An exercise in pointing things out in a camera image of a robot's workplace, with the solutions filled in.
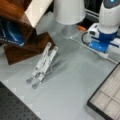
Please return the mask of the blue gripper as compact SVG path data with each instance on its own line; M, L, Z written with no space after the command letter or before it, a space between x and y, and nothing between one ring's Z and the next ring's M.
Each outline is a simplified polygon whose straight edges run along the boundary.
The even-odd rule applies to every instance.
M89 47L102 52L114 52L120 54L120 38L117 33L105 34L99 31L98 23L92 24L87 32L87 41Z

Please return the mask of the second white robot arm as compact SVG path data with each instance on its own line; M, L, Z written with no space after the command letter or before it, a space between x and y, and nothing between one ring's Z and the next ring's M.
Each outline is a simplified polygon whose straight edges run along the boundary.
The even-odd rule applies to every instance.
M54 0L55 20L64 25L64 38L74 38L79 35L77 23L85 18L84 0Z

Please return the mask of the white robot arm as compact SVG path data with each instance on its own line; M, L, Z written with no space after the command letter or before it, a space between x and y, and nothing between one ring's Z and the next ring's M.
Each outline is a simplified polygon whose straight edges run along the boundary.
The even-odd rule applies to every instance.
M120 0L103 0L99 22L93 23L87 30L89 47L106 53L108 51L120 52Z

